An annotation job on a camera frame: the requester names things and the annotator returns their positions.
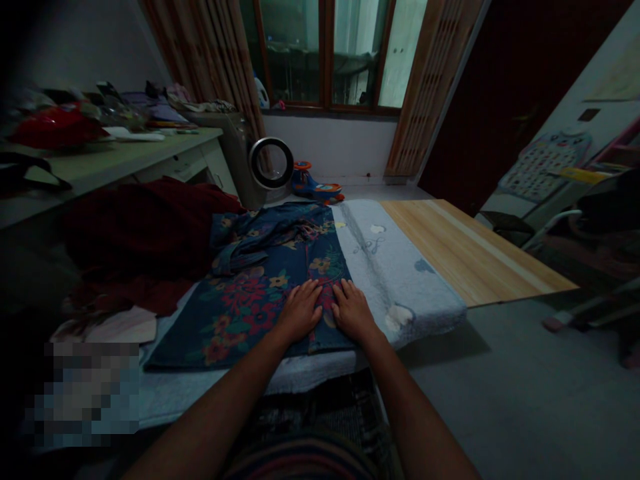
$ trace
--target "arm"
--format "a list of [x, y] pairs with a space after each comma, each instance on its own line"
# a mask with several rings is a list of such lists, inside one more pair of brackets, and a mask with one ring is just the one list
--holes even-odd
[[215, 478], [290, 344], [318, 323], [322, 287], [294, 288], [276, 326], [147, 450], [126, 479]]
[[385, 403], [408, 479], [478, 479], [479, 475], [431, 402], [400, 362], [353, 282], [333, 286], [338, 327], [364, 350]]

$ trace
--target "window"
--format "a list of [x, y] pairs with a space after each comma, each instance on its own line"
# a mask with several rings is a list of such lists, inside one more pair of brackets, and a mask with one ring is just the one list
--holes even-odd
[[427, 0], [241, 0], [271, 105], [397, 115]]

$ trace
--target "bottle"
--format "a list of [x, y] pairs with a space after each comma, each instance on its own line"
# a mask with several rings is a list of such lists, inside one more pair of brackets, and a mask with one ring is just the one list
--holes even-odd
[[269, 96], [267, 95], [265, 86], [262, 84], [260, 79], [256, 77], [255, 70], [253, 71], [253, 79], [255, 80], [255, 87], [258, 90], [258, 101], [260, 102], [260, 108], [268, 109], [270, 106]]

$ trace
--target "dark wooden door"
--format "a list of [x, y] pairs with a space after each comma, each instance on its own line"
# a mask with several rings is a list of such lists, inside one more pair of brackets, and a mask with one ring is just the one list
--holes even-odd
[[418, 186], [475, 215], [630, 4], [493, 0]]

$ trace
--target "hand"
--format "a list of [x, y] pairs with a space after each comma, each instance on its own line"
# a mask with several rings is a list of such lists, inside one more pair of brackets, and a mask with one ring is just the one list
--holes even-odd
[[351, 280], [340, 280], [333, 285], [333, 293], [338, 304], [332, 304], [333, 316], [338, 327], [347, 336], [364, 347], [370, 339], [382, 335], [382, 331], [375, 324], [373, 314], [367, 304], [365, 294], [357, 288]]
[[318, 280], [307, 280], [291, 290], [273, 332], [288, 345], [302, 340], [322, 317], [322, 307], [313, 306], [322, 292]]

